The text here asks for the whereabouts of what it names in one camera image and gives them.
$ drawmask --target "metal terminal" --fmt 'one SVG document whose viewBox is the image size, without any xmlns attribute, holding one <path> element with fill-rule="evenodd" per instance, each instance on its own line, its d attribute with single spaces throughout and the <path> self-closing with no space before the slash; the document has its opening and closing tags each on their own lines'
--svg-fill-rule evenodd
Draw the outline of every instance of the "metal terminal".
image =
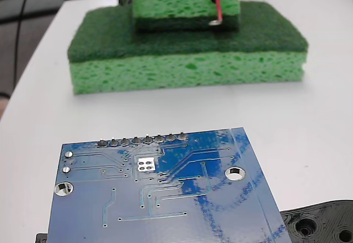
<svg viewBox="0 0 353 243">
<path fill-rule="evenodd" d="M 213 20 L 213 21 L 210 21 L 208 24 L 209 24 L 209 26 L 217 26 L 217 25 L 221 25 L 222 21 Z"/>
<path fill-rule="evenodd" d="M 60 182 L 54 187 L 54 193 L 58 196 L 67 196 L 73 191 L 73 185 L 69 182 Z"/>
<path fill-rule="evenodd" d="M 97 144 L 99 147 L 106 147 L 108 145 L 108 141 L 101 139 L 100 141 L 98 141 Z"/>
<path fill-rule="evenodd" d="M 132 142 L 132 144 L 134 144 L 134 145 L 138 145 L 138 144 L 140 144 L 142 141 L 141 141 L 141 139 L 139 139 L 138 137 L 134 137 L 131 142 Z"/>
<path fill-rule="evenodd" d="M 68 151 L 65 153 L 65 158 L 71 158 L 73 156 L 73 153 L 71 151 Z"/>
<path fill-rule="evenodd" d="M 152 171 L 156 170 L 156 166 L 154 164 L 154 158 L 139 158 L 138 159 L 138 171 Z"/>
<path fill-rule="evenodd" d="M 187 140 L 188 136 L 184 134 L 184 132 L 181 132 L 180 135 L 178 135 L 178 140 Z"/>
<path fill-rule="evenodd" d="M 153 138 L 149 135 L 146 135 L 146 137 L 143 139 L 143 142 L 146 144 L 151 144 L 153 142 Z"/>
<path fill-rule="evenodd" d="M 164 137 L 162 137 L 160 134 L 157 135 L 155 138 L 154 138 L 154 141 L 156 143 L 163 143 L 164 142 Z"/>
<path fill-rule="evenodd" d="M 116 140 L 115 138 L 112 138 L 110 141 L 110 146 L 111 147 L 116 147 L 117 145 L 119 145 L 119 141 Z"/>
<path fill-rule="evenodd" d="M 167 141 L 174 141 L 174 140 L 176 140 L 175 135 L 173 135 L 171 133 L 169 135 L 167 135 Z"/>
<path fill-rule="evenodd" d="M 125 137 L 121 140 L 121 145 L 123 147 L 127 146 L 130 144 L 130 141 L 128 139 L 126 139 Z"/>
<path fill-rule="evenodd" d="M 64 167 L 64 168 L 62 168 L 62 172 L 63 173 L 69 173 L 70 172 L 70 167 Z"/>
</svg>

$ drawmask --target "blue circuit board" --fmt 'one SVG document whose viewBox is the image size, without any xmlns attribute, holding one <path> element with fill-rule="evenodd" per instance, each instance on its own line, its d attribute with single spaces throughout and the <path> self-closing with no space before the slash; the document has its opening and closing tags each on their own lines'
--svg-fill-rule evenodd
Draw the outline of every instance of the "blue circuit board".
<svg viewBox="0 0 353 243">
<path fill-rule="evenodd" d="M 244 129 L 64 144 L 48 243 L 291 242 Z"/>
</svg>

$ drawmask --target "dark green scouring pad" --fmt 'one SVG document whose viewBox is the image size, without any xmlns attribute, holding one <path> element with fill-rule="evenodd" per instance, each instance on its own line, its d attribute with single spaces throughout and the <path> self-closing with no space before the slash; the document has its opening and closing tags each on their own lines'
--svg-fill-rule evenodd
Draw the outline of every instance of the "dark green scouring pad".
<svg viewBox="0 0 353 243">
<path fill-rule="evenodd" d="M 241 31 L 135 34 L 131 7 L 91 11 L 68 50 L 74 92 L 299 81 L 308 44 L 272 6 L 242 2 Z"/>
<path fill-rule="evenodd" d="M 133 0 L 133 17 L 139 31 L 236 30 L 239 27 L 239 0 L 221 0 L 223 23 L 217 19 L 211 0 Z"/>
</svg>

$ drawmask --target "red wire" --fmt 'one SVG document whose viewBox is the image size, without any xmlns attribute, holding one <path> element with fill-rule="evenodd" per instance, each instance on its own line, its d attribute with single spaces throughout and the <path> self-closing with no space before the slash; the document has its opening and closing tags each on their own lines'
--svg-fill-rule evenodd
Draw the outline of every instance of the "red wire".
<svg viewBox="0 0 353 243">
<path fill-rule="evenodd" d="M 217 11 L 218 11 L 218 21 L 222 21 L 223 16 L 222 16 L 221 0 L 216 0 L 216 4 L 217 4 Z"/>
</svg>

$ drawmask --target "black wire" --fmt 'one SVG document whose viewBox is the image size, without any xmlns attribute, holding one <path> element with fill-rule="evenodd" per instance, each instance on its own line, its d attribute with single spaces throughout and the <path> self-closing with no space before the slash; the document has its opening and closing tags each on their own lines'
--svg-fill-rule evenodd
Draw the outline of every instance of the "black wire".
<svg viewBox="0 0 353 243">
<path fill-rule="evenodd" d="M 27 0 L 23 0 L 21 11 L 20 11 L 20 14 L 18 16 L 18 24 L 17 24 L 17 31 L 16 31 L 16 39 L 15 39 L 15 59 L 14 59 L 14 73 L 13 73 L 13 89 L 15 89 L 16 83 L 17 83 L 18 42 L 19 42 L 19 39 L 20 39 L 21 22 L 22 22 L 22 18 L 23 18 L 23 13 L 24 13 L 24 8 L 26 6 L 26 2 L 27 2 Z"/>
</svg>

